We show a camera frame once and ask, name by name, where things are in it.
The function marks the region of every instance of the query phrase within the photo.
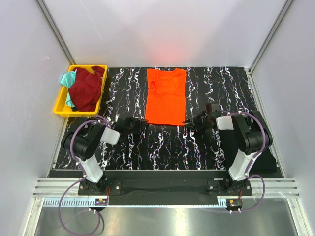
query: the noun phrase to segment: marble pattern surface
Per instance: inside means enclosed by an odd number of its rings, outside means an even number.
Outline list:
[[[155,67],[174,70],[175,67]],[[255,109],[252,90],[242,67],[181,67],[187,70],[186,117],[218,101],[226,111]],[[100,115],[113,121],[117,114],[145,117],[146,68],[109,68]],[[66,130],[75,118],[69,118]],[[95,155],[103,170],[211,170],[224,169],[224,152],[218,131],[210,140],[180,126],[149,125],[140,135],[130,134],[117,145],[100,143]],[[77,169],[61,148],[55,169]]]

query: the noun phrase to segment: white wall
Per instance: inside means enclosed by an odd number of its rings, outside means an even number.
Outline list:
[[[254,71],[280,149],[315,232],[315,1],[295,1]]]
[[[285,0],[45,0],[76,63],[250,66]]]
[[[0,235],[15,236],[49,168],[68,62],[34,0],[0,1],[0,32]]]

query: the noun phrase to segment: pile of clothes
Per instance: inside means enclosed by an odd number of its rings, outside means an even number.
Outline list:
[[[68,88],[66,105],[73,111],[93,112],[101,96],[103,74],[105,69],[92,66],[90,73],[84,68],[76,67],[63,75],[61,84]]]

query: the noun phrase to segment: dark red cloth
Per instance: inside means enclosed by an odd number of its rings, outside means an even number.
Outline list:
[[[95,74],[84,68],[76,67],[74,84],[68,89],[71,101],[81,112],[95,111],[96,104],[101,95],[102,76],[105,69],[100,66],[92,66]]]

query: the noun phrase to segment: orange shirt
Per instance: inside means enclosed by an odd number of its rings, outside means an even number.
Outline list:
[[[145,119],[151,124],[184,125],[186,71],[147,69],[148,99]]]

